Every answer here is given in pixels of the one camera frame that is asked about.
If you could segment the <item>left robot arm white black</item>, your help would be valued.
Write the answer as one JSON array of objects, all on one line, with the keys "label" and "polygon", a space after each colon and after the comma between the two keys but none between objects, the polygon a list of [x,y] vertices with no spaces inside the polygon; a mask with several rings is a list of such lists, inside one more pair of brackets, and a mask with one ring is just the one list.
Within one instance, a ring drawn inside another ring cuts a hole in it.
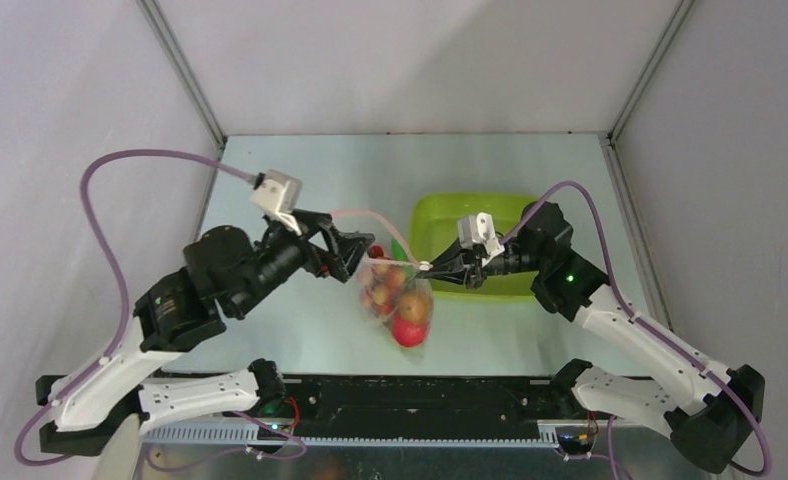
[{"label": "left robot arm white black", "polygon": [[185,247],[184,266],[134,305],[113,350],[75,375],[44,375],[35,384],[44,409],[39,447],[46,454],[94,457],[128,418],[140,434],[199,416],[240,411],[272,417],[286,388],[275,362],[254,360],[235,372],[184,382],[152,375],[224,333],[293,274],[347,282],[375,238],[342,232],[329,214],[299,212],[299,230],[272,220],[252,241],[237,227],[215,227]]}]

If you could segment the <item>brown kiwi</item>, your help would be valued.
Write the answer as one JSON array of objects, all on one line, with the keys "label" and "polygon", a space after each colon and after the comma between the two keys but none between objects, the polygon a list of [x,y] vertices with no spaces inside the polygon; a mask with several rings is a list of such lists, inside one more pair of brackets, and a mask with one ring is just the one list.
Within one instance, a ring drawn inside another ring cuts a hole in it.
[{"label": "brown kiwi", "polygon": [[432,298],[427,293],[412,290],[399,297],[396,313],[408,322],[423,325],[430,321],[432,306]]}]

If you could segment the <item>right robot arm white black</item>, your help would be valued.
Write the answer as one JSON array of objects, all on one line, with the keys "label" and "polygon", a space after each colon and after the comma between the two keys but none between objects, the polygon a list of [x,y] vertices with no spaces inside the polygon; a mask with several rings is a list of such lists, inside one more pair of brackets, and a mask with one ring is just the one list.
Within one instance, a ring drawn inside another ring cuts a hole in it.
[{"label": "right robot arm white black", "polygon": [[552,202],[532,202],[507,239],[488,213],[458,223],[458,237],[419,269],[422,278],[478,289],[490,277],[531,273],[541,307],[618,347],[647,368],[646,380],[613,375],[573,359],[551,385],[555,411],[589,410],[644,426],[668,438],[696,467],[720,474],[758,426],[765,379],[753,367],[730,368],[647,318],[620,294],[608,270],[572,247],[573,227]]}]

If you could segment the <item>green plastic bin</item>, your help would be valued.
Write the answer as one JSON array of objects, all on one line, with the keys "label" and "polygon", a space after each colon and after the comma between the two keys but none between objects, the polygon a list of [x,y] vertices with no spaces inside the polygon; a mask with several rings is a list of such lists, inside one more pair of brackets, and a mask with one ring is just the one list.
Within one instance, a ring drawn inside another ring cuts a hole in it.
[{"label": "green plastic bin", "polygon": [[[421,198],[413,208],[409,245],[419,260],[431,261],[458,239],[457,222],[471,214],[486,212],[493,216],[500,235],[520,220],[522,212],[536,196],[492,192],[442,192]],[[436,297],[458,302],[529,303],[535,300],[530,290],[533,275],[519,273],[492,277],[480,289],[467,289],[438,280],[430,286]]]}]

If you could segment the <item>green cucumber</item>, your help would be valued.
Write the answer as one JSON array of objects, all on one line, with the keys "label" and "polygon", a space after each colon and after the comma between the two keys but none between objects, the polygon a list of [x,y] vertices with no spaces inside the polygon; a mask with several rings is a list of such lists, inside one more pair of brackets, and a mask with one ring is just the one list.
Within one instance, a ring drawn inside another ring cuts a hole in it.
[{"label": "green cucumber", "polygon": [[409,260],[409,256],[406,253],[404,247],[395,238],[392,238],[390,241],[390,250],[391,250],[391,258],[393,260],[401,261],[401,262],[406,262]]}]

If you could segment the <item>clear zip top bag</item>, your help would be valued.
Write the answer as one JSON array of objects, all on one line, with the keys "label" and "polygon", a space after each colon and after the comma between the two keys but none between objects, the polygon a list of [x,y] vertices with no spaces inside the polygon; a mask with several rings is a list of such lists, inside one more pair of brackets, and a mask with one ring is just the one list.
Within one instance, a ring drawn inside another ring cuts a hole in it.
[{"label": "clear zip top bag", "polygon": [[429,282],[418,275],[419,262],[400,230],[368,209],[331,213],[335,225],[349,233],[371,233],[374,241],[354,275],[362,323],[379,342],[406,361],[419,365],[426,357],[434,314]]}]

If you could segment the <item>red apple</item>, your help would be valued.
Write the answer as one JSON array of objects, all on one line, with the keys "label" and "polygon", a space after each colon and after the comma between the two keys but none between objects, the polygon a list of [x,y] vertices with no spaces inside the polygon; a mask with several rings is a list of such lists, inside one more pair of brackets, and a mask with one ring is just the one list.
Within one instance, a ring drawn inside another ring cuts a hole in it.
[{"label": "red apple", "polygon": [[394,341],[404,348],[413,348],[423,344],[429,333],[430,318],[428,316],[409,320],[395,315],[391,321],[390,333]]}]

